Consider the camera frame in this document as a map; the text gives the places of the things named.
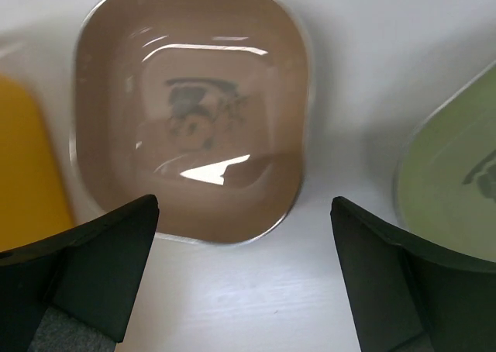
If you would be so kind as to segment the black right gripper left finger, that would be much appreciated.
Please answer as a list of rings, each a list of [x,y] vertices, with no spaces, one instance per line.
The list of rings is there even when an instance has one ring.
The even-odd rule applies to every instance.
[[[159,219],[144,195],[1,252],[3,351],[114,351],[126,334]]]

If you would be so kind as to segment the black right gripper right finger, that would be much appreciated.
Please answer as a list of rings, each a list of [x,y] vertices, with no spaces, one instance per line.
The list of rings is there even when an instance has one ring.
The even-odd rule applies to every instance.
[[[495,264],[404,231],[344,197],[332,231],[363,351],[493,351]]]

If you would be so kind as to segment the brown panda plate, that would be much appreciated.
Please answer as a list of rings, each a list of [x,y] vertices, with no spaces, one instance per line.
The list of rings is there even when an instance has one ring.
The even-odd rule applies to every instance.
[[[74,48],[70,157],[99,213],[154,195],[157,235],[267,235],[305,175],[308,33],[283,0],[100,0]]]

